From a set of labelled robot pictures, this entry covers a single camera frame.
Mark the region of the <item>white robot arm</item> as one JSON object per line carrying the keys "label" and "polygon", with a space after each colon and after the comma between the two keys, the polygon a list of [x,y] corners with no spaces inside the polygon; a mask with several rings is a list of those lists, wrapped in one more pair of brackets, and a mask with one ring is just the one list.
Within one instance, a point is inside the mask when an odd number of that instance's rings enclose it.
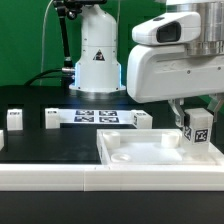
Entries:
{"label": "white robot arm", "polygon": [[[208,95],[208,109],[224,105],[224,0],[167,0],[166,12],[135,26],[127,92],[138,103],[167,100],[184,125],[185,98]],[[115,26],[98,6],[85,7],[82,54],[71,88],[84,94],[120,89]]]}

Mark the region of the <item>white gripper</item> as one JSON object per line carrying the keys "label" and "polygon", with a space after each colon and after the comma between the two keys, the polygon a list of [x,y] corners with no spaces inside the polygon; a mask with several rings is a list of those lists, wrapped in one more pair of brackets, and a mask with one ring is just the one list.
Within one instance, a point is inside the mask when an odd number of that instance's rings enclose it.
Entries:
{"label": "white gripper", "polygon": [[217,121],[224,105],[224,54],[190,57],[183,45],[137,45],[128,58],[127,92],[138,103],[170,99],[180,128],[185,118],[182,98],[212,94],[208,109]]}

